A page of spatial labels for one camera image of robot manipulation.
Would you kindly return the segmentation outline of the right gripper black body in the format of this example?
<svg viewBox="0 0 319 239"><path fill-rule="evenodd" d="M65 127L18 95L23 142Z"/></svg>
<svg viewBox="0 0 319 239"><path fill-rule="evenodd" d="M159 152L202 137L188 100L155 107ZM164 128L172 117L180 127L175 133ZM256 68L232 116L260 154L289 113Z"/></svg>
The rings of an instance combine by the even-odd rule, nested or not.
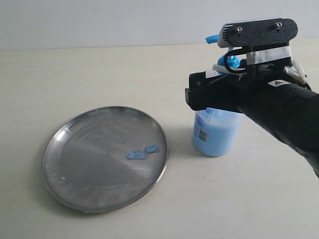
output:
<svg viewBox="0 0 319 239"><path fill-rule="evenodd" d="M227 72L212 77L206 72L190 74L185 89L188 106L194 111L208 107L227 111L276 111L282 103L268 82L289 79L285 68L293 66L292 60L284 58L248 65L244 59L240 65L242 73L235 69L234 74Z"/></svg>

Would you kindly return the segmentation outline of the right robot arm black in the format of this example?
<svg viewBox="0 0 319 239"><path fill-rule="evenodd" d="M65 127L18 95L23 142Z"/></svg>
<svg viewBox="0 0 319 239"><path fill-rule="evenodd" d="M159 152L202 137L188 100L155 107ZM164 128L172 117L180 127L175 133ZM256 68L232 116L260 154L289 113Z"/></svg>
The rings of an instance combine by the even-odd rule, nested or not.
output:
<svg viewBox="0 0 319 239"><path fill-rule="evenodd" d="M242 75L188 77L185 100L194 110L242 113L319 172L319 95L284 72L284 62L246 66Z"/></svg>

